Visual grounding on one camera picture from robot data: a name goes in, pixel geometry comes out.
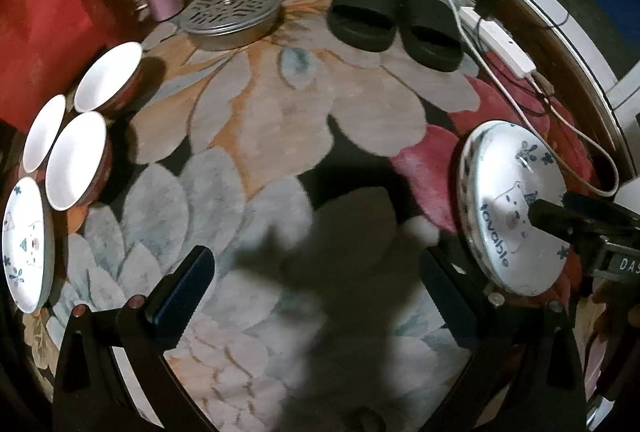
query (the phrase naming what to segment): round metal container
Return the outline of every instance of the round metal container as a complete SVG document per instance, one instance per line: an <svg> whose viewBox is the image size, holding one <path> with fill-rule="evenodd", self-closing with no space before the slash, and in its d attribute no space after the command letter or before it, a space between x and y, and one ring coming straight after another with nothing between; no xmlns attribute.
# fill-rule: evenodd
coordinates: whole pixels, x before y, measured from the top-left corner
<svg viewBox="0 0 640 432"><path fill-rule="evenodd" d="M205 50L225 50L259 40L273 27L280 0L194 0L180 28Z"/></svg>

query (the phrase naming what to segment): metal bolt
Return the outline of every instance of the metal bolt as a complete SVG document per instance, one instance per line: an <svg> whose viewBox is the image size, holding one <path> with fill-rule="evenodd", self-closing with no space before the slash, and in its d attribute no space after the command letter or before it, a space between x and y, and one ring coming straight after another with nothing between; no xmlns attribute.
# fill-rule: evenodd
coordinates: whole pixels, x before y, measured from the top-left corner
<svg viewBox="0 0 640 432"><path fill-rule="evenodd" d="M131 309L138 309L145 304L146 298L144 295L133 295L128 301L127 306Z"/></svg>
<svg viewBox="0 0 640 432"><path fill-rule="evenodd" d="M89 308L86 306L86 304L78 304L76 307L73 308L73 310L71 311L71 314L76 318L78 318L84 315L87 309Z"/></svg>
<svg viewBox="0 0 640 432"><path fill-rule="evenodd" d="M500 307L502 304L504 304L504 296L502 296L501 293L498 293L498 291L489 293L487 300L489 300L491 305L494 307Z"/></svg>
<svg viewBox="0 0 640 432"><path fill-rule="evenodd" d="M554 313L562 313L564 311L564 307L557 300L551 300L549 302L549 309L551 309Z"/></svg>

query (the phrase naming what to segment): floral carpet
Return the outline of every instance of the floral carpet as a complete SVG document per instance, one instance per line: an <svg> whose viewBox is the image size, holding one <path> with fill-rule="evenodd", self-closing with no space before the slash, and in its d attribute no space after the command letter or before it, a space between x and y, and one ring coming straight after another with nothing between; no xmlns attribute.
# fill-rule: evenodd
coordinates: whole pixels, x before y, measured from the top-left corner
<svg viewBox="0 0 640 432"><path fill-rule="evenodd" d="M111 126L100 203L65 241L50 304L23 319L45 384L75 304L111 309L148 294L202 244L215 279L166 359L220 430L347 431L345 416L365 406L386 430L415 431L439 405L469 353L421 284L417 256L460 232L452 181L465 135L518 118L468 56L443 74L399 40L381 54L341 43L324 21L330 1L283 0L281 26L241 49L197 49L170 22L146 39L161 85ZM582 144L529 84L504 84L593 179ZM570 256L539 300L566 303L579 280Z"/></svg>

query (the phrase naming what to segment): slipper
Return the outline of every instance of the slipper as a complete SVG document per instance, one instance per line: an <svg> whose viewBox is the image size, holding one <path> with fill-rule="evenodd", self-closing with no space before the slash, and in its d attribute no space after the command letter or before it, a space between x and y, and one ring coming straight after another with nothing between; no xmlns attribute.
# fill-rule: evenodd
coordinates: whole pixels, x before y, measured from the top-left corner
<svg viewBox="0 0 640 432"><path fill-rule="evenodd" d="M399 0L333 0L326 21L345 44L382 52L394 41L398 6Z"/></svg>
<svg viewBox="0 0 640 432"><path fill-rule="evenodd" d="M416 62L440 72L453 72L463 49L456 19L440 0L405 0L400 36L406 53Z"/></svg>

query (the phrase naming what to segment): orange object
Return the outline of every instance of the orange object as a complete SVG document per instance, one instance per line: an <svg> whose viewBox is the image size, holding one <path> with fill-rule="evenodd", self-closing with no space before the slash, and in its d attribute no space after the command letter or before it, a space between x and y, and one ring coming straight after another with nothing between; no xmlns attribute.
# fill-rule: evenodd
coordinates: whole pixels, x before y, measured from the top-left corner
<svg viewBox="0 0 640 432"><path fill-rule="evenodd" d="M135 36L124 0L0 0L0 119L26 133L105 46Z"/></svg>

